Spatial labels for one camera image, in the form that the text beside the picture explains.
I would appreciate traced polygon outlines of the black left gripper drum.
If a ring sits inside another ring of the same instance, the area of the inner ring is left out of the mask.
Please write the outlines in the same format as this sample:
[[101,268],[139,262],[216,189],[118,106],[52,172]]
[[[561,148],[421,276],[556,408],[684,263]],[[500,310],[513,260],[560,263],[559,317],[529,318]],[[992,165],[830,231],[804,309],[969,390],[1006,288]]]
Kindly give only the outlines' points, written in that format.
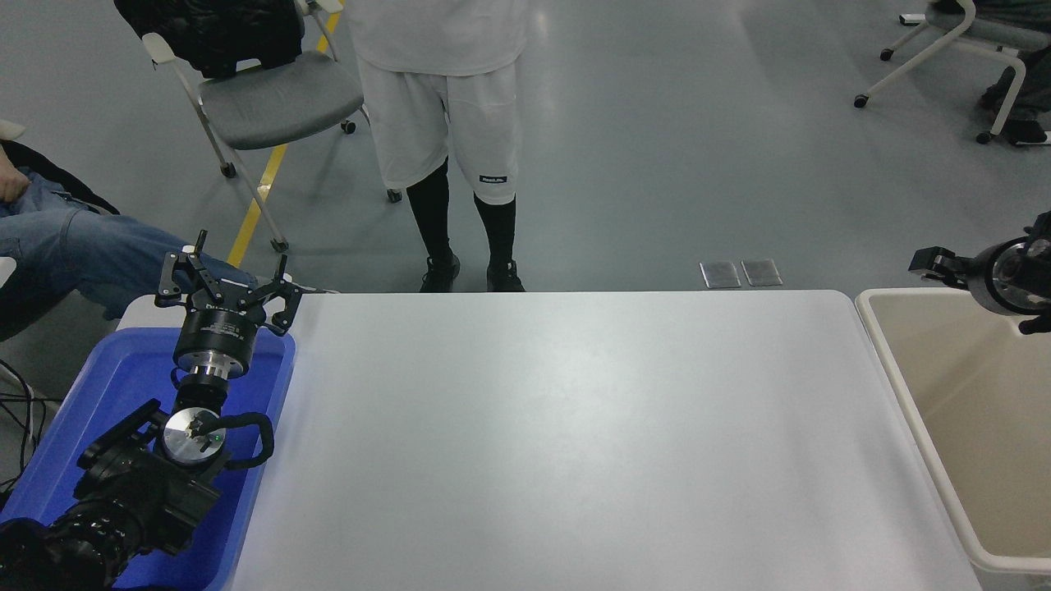
[[181,370],[248,370],[263,324],[262,305],[246,309],[189,305],[173,362]]

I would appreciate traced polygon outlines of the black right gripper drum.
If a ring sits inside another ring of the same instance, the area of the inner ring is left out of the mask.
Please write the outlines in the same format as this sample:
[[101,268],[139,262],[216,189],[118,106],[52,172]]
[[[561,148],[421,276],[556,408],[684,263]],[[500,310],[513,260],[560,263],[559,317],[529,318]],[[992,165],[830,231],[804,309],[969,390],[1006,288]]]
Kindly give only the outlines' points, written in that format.
[[1014,315],[1011,300],[1014,287],[1003,276],[1003,265],[1015,254],[1015,241],[1002,242],[980,251],[972,259],[970,293],[984,309],[1001,315]]

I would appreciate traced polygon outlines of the person's hand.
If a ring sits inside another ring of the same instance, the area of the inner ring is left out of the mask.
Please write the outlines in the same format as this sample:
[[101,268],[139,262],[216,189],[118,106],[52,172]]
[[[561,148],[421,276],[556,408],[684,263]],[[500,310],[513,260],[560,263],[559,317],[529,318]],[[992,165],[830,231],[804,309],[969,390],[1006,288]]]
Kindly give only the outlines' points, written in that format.
[[11,159],[4,151],[1,151],[0,169],[1,202],[15,203],[29,188],[30,179],[11,163]]

